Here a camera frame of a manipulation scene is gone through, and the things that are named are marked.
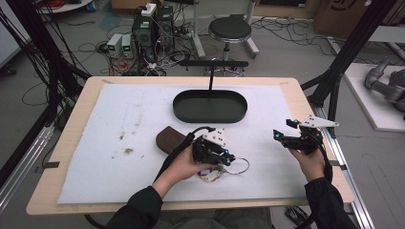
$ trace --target hand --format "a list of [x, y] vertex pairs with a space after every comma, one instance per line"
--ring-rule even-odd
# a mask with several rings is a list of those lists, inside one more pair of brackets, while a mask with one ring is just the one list
[[179, 181], [197, 174], [201, 170], [212, 168], [210, 164], [199, 164], [193, 159], [192, 146], [182, 151], [170, 166], [153, 183], [152, 187], [164, 198], [169, 190]]
[[325, 160], [319, 149], [309, 155], [304, 152], [289, 149], [291, 154], [298, 160], [307, 181], [310, 182], [320, 177], [324, 177]]

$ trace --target sleeve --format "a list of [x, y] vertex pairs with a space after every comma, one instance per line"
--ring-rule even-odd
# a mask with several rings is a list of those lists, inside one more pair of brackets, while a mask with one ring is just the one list
[[158, 221], [162, 204], [163, 201], [152, 186], [144, 188], [130, 197], [127, 204], [113, 215], [105, 228], [151, 228]]
[[324, 177], [309, 182], [305, 188], [318, 228], [356, 228], [344, 210], [339, 191]]

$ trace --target black stool seat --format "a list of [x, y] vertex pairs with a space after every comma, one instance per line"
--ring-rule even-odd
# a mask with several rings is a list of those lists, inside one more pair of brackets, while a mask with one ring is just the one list
[[251, 35], [251, 27], [244, 20], [222, 17], [213, 20], [208, 27], [209, 34], [217, 40], [241, 43]]

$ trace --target wooden table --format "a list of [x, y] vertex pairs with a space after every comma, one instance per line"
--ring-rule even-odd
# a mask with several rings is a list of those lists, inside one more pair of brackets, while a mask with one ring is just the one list
[[[84, 127], [96, 104], [100, 90], [104, 84], [198, 84], [208, 85], [209, 77], [117, 77], [94, 76], [91, 77], [80, 95], [71, 117], [57, 142], [52, 161], [60, 161], [58, 168], [46, 169], [28, 204], [27, 212], [30, 215], [56, 215], [56, 214], [84, 214], [115, 212], [124, 203], [108, 204], [57, 204], [57, 199], [62, 190], [65, 177], [69, 168], [72, 155], [84, 131]], [[308, 115], [313, 115], [307, 99], [300, 85], [294, 78], [271, 77], [216, 77], [215, 85], [279, 85], [283, 91], [291, 115], [303, 120]], [[335, 159], [328, 144], [327, 151], [330, 160]], [[353, 194], [340, 167], [333, 167], [333, 185], [339, 190], [344, 202], [352, 202]], [[209, 209], [209, 208], [236, 208], [257, 206], [283, 206], [306, 205], [301, 198], [289, 199], [241, 199], [221, 201], [198, 202], [166, 202], [162, 210], [180, 209]]]

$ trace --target brown leather pouch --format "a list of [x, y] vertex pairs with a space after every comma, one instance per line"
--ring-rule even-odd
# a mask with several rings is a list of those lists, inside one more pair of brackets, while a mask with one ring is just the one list
[[184, 139], [185, 135], [176, 131], [171, 126], [167, 126], [156, 136], [156, 144], [169, 155]]

